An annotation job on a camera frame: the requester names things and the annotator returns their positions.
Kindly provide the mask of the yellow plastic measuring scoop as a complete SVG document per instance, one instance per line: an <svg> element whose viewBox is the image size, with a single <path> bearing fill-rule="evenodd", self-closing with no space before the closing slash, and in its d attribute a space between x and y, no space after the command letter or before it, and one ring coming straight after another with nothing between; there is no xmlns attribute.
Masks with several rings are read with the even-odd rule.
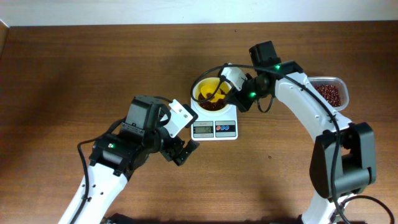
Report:
<svg viewBox="0 0 398 224"><path fill-rule="evenodd" d="M200 88L200 93L211 103L217 103L225 98L225 94L221 92L220 87L215 84L205 84Z"/></svg>

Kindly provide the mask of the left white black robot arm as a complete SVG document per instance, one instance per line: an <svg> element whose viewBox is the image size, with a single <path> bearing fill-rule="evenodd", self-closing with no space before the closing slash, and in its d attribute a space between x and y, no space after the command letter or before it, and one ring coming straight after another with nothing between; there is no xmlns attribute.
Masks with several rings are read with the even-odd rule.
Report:
<svg viewBox="0 0 398 224"><path fill-rule="evenodd" d="M167 161L183 165L199 143L185 142L178 134L197 118L191 107L177 100L135 96L126 117L91 139L88 159L78 152L84 176L60 223L101 223L134 171L151 154L159 152Z"/></svg>

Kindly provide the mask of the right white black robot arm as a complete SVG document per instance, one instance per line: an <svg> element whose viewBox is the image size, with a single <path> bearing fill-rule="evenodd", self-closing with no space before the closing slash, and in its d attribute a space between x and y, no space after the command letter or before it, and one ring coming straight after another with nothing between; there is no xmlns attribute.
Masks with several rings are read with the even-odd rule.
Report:
<svg viewBox="0 0 398 224"><path fill-rule="evenodd" d="M244 74L244 65L224 65L219 76L233 84L225 101L241 112L267 96L288 107L314 141L309 173L315 193L301 222L346 221L347 203L376 180L373 129L339 113L296 62L281 61L272 42L257 44L249 53L257 77Z"/></svg>

